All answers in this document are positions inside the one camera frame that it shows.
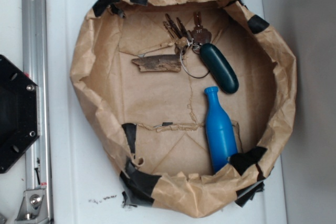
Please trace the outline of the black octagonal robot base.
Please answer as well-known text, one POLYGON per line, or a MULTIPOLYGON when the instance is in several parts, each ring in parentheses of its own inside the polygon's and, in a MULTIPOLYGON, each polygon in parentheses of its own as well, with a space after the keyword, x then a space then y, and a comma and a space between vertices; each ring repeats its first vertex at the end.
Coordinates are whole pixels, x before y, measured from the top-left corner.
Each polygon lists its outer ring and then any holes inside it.
POLYGON ((39 137, 37 85, 1 55, 1 174, 39 137))

